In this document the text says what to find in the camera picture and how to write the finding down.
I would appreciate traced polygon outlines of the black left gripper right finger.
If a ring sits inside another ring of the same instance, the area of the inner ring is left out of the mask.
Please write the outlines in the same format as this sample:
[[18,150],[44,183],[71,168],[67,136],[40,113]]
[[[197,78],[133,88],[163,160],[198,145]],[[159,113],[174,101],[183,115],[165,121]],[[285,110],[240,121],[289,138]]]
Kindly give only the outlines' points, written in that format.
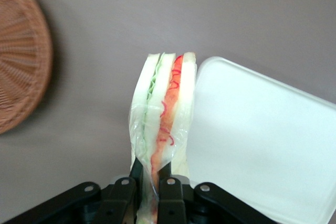
[[191,188],[190,179],[172,174],[171,165],[160,169],[157,223],[188,223],[184,186]]

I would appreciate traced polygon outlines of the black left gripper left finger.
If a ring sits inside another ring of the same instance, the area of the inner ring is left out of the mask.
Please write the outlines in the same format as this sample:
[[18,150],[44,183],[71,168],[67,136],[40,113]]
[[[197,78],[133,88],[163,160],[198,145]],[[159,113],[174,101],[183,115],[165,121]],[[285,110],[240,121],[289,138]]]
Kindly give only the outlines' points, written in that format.
[[121,177],[106,188],[93,223],[136,223],[142,201],[142,184],[143,166],[136,159],[128,177]]

